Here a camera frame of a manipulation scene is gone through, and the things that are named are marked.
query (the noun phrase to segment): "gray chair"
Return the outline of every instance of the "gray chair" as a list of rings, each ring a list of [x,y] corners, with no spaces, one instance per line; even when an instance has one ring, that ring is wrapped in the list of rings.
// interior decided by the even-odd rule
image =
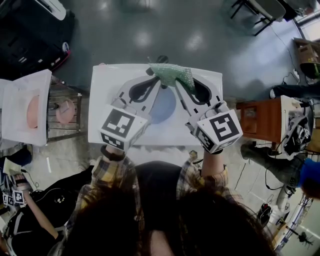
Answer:
[[[261,28],[254,36],[259,35],[263,30],[269,27],[275,21],[282,21],[284,15],[286,14],[286,9],[283,5],[278,2],[277,0],[237,0],[233,5],[232,8],[236,5],[239,5],[238,8],[235,10],[234,14],[231,16],[231,19],[236,15],[236,13],[240,10],[243,5],[246,5],[249,8],[253,8],[255,13],[260,13],[264,16],[255,25],[259,24],[260,22],[264,22],[268,20],[269,22]]]

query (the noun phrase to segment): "white desk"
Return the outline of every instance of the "white desk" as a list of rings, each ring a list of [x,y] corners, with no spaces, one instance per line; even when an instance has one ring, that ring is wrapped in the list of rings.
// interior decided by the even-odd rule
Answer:
[[[146,70],[148,68],[148,64],[109,64],[93,67],[89,102],[88,142],[104,144],[98,128],[101,118],[100,115],[105,104],[111,104],[113,97],[117,94],[118,90],[125,82],[134,78],[146,76]],[[216,86],[222,97],[223,91],[221,73],[197,68],[191,68],[191,71],[193,74],[203,76],[214,86]],[[151,124],[146,129],[144,135],[137,140],[135,145],[200,145],[199,141],[190,134],[189,129],[185,126],[185,123],[188,122],[190,116],[188,112],[183,109],[176,89],[173,87],[168,87],[166,90],[172,90],[176,99],[175,110],[173,114],[159,124]]]

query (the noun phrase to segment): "black hair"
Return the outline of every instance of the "black hair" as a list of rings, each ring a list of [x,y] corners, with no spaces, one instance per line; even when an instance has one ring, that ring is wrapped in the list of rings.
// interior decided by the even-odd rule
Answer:
[[[140,237],[134,195],[99,186],[86,201],[62,255],[135,255]],[[174,255],[275,255],[270,237],[254,214],[215,190],[204,187],[176,203],[167,210],[175,215],[172,230],[177,228],[179,233],[165,232]],[[150,232],[142,234],[142,255],[150,254],[150,237]]]

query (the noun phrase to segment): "black chair leg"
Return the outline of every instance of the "black chair leg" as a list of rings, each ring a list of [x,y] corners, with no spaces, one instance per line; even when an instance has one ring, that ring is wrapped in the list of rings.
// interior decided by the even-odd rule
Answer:
[[[231,8],[233,8],[233,7],[235,7],[236,5],[240,4],[241,1],[242,1],[242,0],[237,0],[237,1],[231,6]]]
[[[262,31],[264,31],[267,27],[269,27],[273,22],[274,22],[274,20],[271,20],[267,25],[265,25],[257,33],[255,33],[254,36],[256,37],[257,35],[259,35]]]
[[[235,10],[234,14],[232,14],[231,19],[234,18],[234,16],[237,14],[237,12],[240,10],[240,8],[244,5],[246,0],[241,0],[241,3],[239,4],[238,8]]]
[[[254,23],[254,25],[259,24],[260,22],[264,22],[265,20],[267,20],[267,18],[261,18],[259,21],[257,21],[256,23]]]

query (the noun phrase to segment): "plaid shirt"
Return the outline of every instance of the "plaid shirt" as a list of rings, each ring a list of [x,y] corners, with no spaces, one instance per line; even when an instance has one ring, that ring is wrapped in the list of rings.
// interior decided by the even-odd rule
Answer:
[[[190,155],[190,158],[184,163],[181,168],[181,172],[178,178],[177,186],[176,186],[176,199],[179,200],[184,195],[190,192],[196,192],[198,189],[203,188],[204,186],[210,186],[216,188],[216,193],[219,193],[222,197],[227,199],[231,202],[243,203],[242,197],[234,193],[230,190],[226,185],[228,184],[228,170],[227,167],[224,166],[224,171],[214,175],[214,176],[207,176],[202,177],[200,175],[199,170],[193,164],[195,157]],[[126,178],[126,176],[133,175],[133,184],[132,190],[134,192],[135,197],[135,210],[136,216],[134,217],[135,221],[139,222],[139,241],[137,244],[138,252],[142,248],[142,233],[145,228],[145,219],[144,219],[144,212],[141,206],[141,199],[140,199],[140,191],[139,191],[139,184],[138,178],[136,174],[136,170],[134,167],[133,162],[126,157],[124,160],[120,162],[112,161],[111,163],[105,162],[103,158],[100,156],[95,166],[92,170],[92,181],[91,184],[84,185],[81,188],[79,193],[77,203],[75,206],[75,210],[72,213],[67,225],[66,230],[67,234],[70,233],[72,226],[75,223],[77,213],[86,207],[87,203],[84,200],[86,195],[88,195],[92,188],[95,187],[95,184],[99,181],[106,182],[108,187],[112,187],[114,185],[114,181],[121,181]]]

